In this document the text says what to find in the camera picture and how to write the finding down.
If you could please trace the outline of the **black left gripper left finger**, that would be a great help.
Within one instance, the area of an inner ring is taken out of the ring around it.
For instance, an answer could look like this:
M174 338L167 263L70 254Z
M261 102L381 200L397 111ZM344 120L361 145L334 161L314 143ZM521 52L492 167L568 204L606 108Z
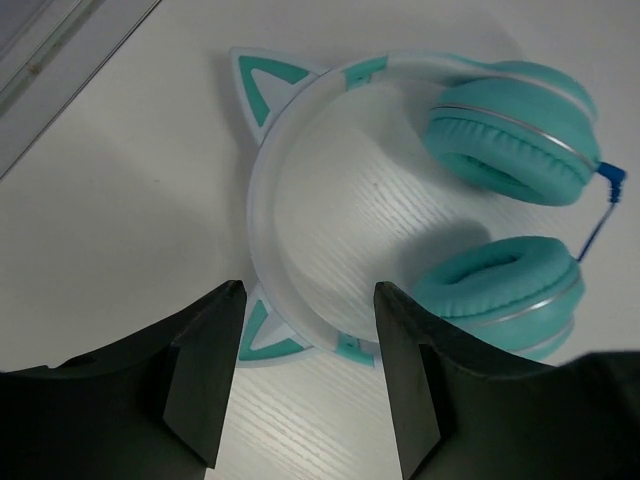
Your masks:
M246 291L181 311L57 367L1 376L5 479L201 479L214 468Z

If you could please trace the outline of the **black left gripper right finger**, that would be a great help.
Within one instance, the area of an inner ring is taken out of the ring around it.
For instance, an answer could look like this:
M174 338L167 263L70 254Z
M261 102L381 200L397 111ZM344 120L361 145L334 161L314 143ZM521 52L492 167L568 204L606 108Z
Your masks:
M374 293L405 479L635 479L639 355L559 366L464 332L389 282Z

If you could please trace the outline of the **teal cat ear headphones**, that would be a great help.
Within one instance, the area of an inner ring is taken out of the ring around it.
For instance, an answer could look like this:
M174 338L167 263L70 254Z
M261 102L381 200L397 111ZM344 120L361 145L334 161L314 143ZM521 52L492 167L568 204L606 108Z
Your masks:
M601 165L579 82L424 50L334 69L257 48L230 60L258 146L242 366L321 352L378 367L382 281L516 355L566 341L582 258L540 217L577 202Z

